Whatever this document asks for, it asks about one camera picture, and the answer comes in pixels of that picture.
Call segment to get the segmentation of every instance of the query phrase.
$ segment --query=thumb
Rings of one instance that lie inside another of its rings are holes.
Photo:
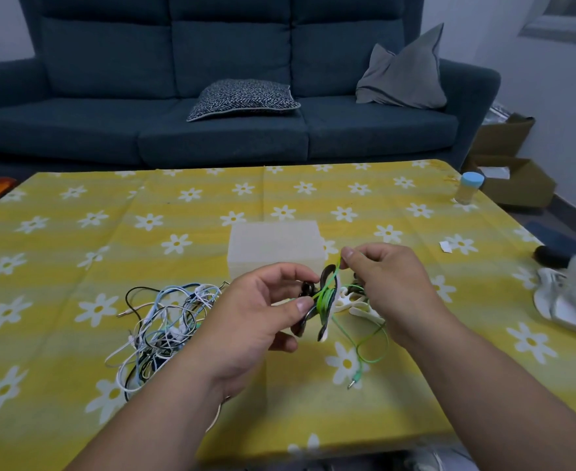
[[[273,328],[272,332],[276,333],[295,325],[303,319],[303,316],[305,316],[308,310],[314,305],[315,301],[311,297],[305,296],[280,304],[279,306],[272,306],[272,319],[270,320],[270,325]]]
[[[347,263],[347,266],[349,266],[364,281],[369,278],[371,272],[377,265],[375,261],[371,261],[360,251],[348,246],[341,249],[340,256],[343,258],[345,263]]]

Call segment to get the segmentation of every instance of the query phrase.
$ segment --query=tablecloth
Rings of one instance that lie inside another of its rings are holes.
[[[538,241],[482,193],[469,206],[453,202],[457,181],[440,161],[35,175],[0,201],[0,468],[58,469],[80,451],[124,403],[103,361],[135,324],[115,316],[126,291],[220,285],[237,221],[316,220],[329,262],[344,245],[412,247],[455,315],[576,410],[576,333],[532,303]],[[373,330],[339,319],[357,339]],[[268,354],[251,387],[223,407],[201,462],[451,432],[402,348],[392,344],[347,390],[355,350],[335,325],[324,343],[316,329],[295,354]],[[378,335],[361,353],[385,346]]]

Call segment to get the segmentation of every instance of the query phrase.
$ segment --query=pillow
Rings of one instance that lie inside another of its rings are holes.
[[[222,79],[203,89],[188,115],[188,122],[229,112],[283,113],[300,107],[286,84],[257,79]]]
[[[439,109],[446,105],[438,56],[442,31],[441,23],[412,41],[397,56],[375,45],[369,69],[356,86],[356,102],[418,109]]]

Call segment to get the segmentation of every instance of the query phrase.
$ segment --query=person's right arm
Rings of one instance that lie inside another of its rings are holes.
[[[341,254],[481,470],[576,470],[576,413],[449,312],[411,249],[372,243]]]

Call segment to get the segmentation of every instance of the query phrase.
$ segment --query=blue bottle cap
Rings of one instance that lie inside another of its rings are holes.
[[[484,181],[484,175],[475,172],[465,172],[460,178],[460,183],[473,188],[480,188]]]

